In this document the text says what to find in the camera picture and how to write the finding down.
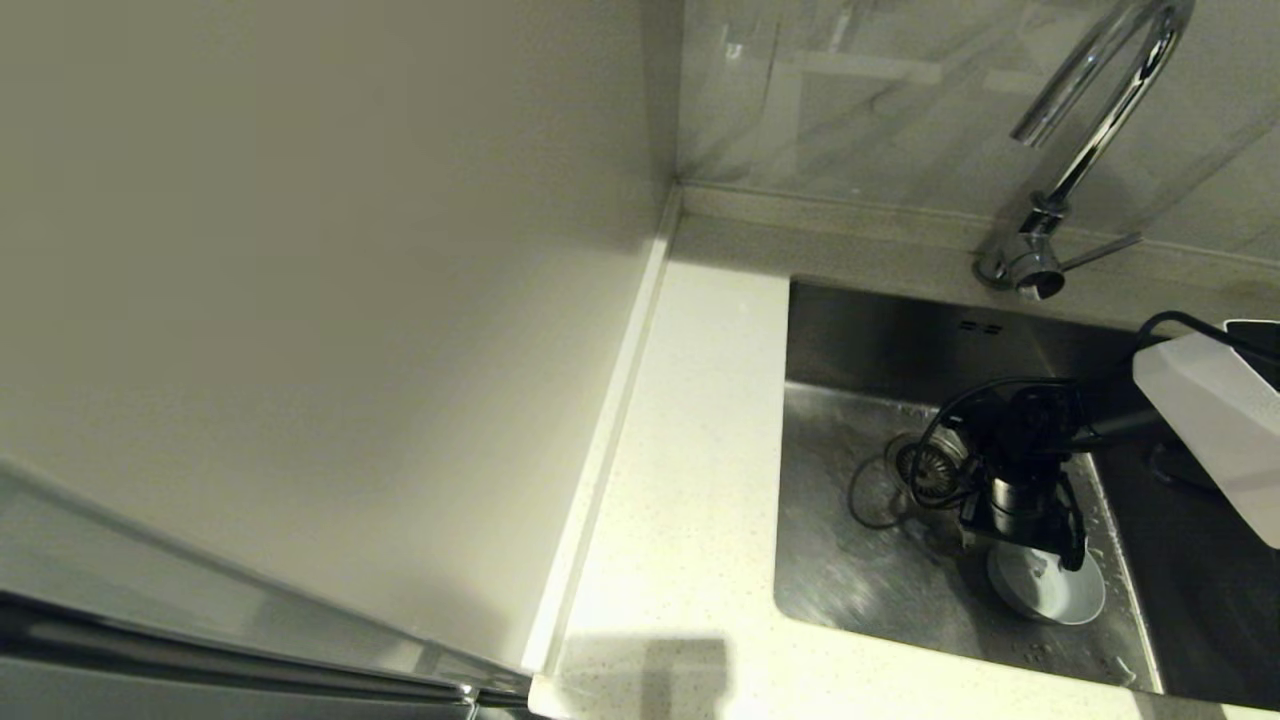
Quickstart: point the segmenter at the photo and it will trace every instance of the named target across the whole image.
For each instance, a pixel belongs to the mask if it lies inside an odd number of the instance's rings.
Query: white device
[[[1277,325],[1276,320],[1229,320]],[[1199,333],[1133,359],[1133,380],[1236,512],[1280,548],[1280,389],[1231,347]]]

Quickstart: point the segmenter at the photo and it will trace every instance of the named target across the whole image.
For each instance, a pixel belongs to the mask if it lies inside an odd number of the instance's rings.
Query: sink basin
[[[1137,445],[1066,470],[1102,612],[1055,625],[992,588],[993,542],[897,491],[884,448],[948,396],[1006,375],[1105,369],[1130,332],[791,284],[774,600],[805,623],[1032,670],[1280,708],[1280,560],[1231,506],[1167,486]]]

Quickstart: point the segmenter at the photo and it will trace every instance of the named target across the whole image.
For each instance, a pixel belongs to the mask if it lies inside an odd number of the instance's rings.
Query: faucet handle
[[[1143,240],[1144,238],[1142,237],[1140,232],[1132,232],[1132,233],[1121,237],[1120,240],[1116,240],[1116,241],[1108,242],[1106,245],[1094,247],[1093,250],[1089,250],[1087,252],[1082,252],[1082,254],[1076,255],[1075,258],[1071,258],[1070,260],[1064,261],[1062,266],[1061,266],[1061,270],[1064,273],[1068,272],[1068,270],[1074,270],[1075,268],[1079,268],[1080,265],[1087,265],[1087,264],[1089,264],[1089,263],[1092,263],[1092,261],[1094,261],[1094,260],[1097,260],[1100,258],[1106,258],[1107,255],[1111,255],[1112,252],[1119,252],[1119,251],[1124,250],[1125,247],[1129,247],[1130,245],[1138,245]]]

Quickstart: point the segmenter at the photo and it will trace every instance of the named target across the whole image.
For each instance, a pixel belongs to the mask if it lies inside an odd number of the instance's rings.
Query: white countertop
[[[666,269],[558,664],[535,682],[535,711],[584,720],[1277,717],[783,616],[773,602],[773,562],[788,279],[713,266],[699,252],[705,243],[687,240],[750,234],[753,227],[686,220],[692,222],[682,223]],[[876,264],[859,268],[854,260],[844,278],[901,292],[904,263],[919,249],[899,246],[887,260],[870,250]],[[943,260],[963,256],[954,255]]]

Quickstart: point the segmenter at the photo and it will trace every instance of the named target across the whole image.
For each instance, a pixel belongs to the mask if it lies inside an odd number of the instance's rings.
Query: chrome faucet
[[[1050,240],[1070,210],[1068,199],[1093,164],[1102,156],[1120,126],[1138,106],[1156,77],[1169,63],[1174,47],[1190,22],[1196,0],[1121,0],[1080,40],[1071,55],[1048,81],[1011,136],[1039,147],[1080,99],[1098,72],[1144,26],[1151,26],[1146,45],[1093,129],[1068,163],[1057,184],[1048,192],[1032,193],[1032,211],[1016,234],[1005,237],[974,265],[978,277],[1002,290],[1044,300],[1062,290],[1062,273],[1129,247],[1140,234],[1098,247],[1060,263]]]

